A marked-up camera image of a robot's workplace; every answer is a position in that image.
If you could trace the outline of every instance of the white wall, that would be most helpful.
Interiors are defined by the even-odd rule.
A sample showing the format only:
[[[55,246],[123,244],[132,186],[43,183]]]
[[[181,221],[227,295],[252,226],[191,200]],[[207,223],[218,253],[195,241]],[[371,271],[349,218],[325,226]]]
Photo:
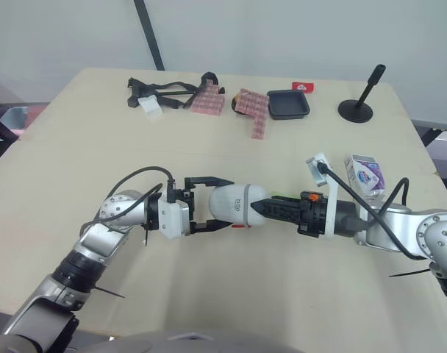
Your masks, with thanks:
[[[412,119],[447,122],[447,0],[146,4],[167,70],[366,80],[384,63]],[[154,67],[132,0],[0,0],[2,26],[0,85],[25,100],[85,66]]]
[[[154,68],[133,1],[0,0],[0,102],[51,101],[89,66]]]

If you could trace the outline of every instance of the white bracket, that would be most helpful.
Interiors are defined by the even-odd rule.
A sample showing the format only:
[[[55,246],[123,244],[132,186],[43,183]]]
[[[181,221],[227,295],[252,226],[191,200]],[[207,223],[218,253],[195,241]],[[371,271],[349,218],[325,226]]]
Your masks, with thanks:
[[[325,234],[320,235],[320,238],[328,240],[333,239],[335,236],[335,216],[336,216],[336,204],[338,200],[338,183],[333,180],[329,175],[323,175],[317,168],[318,162],[325,163],[330,170],[332,167],[328,163],[328,160],[324,153],[318,153],[314,157],[307,161],[312,177],[317,183],[317,186],[328,184],[328,204],[326,206],[326,221],[325,221]]]

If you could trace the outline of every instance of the white cylindrical object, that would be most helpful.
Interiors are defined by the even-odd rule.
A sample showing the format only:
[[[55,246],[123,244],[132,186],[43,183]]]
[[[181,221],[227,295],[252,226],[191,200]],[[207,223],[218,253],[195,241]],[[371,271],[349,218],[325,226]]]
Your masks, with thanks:
[[[251,203],[269,198],[259,185],[226,185],[215,188],[210,194],[210,212],[219,221],[259,226],[265,218],[251,208]]]

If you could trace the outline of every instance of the orange clip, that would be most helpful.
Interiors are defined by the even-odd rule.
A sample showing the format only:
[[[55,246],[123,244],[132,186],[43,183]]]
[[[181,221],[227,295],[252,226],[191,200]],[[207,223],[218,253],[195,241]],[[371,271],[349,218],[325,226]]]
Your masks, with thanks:
[[[311,193],[309,195],[308,199],[312,202],[316,202],[316,201],[320,200],[320,195],[318,195],[316,193]]]

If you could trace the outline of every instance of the black pole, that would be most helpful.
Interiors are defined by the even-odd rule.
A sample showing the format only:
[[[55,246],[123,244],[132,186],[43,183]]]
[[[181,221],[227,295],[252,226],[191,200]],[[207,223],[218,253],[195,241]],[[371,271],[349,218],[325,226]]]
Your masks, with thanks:
[[[138,18],[142,24],[143,33],[147,38],[147,43],[149,44],[150,52],[155,62],[155,67],[159,71],[164,71],[165,66],[163,66],[162,57],[160,55],[160,50],[158,49],[157,39],[153,32],[153,27],[151,26],[149,13],[145,6],[145,0],[134,0],[135,8],[137,9]]]
[[[368,79],[367,87],[364,89],[364,92],[362,92],[362,95],[360,96],[356,105],[354,105],[354,108],[361,108],[362,103],[364,103],[365,99],[368,97],[368,94],[371,92],[372,87],[377,85],[384,71],[385,65],[379,64],[376,66],[376,68],[372,71],[371,77],[369,77]]]

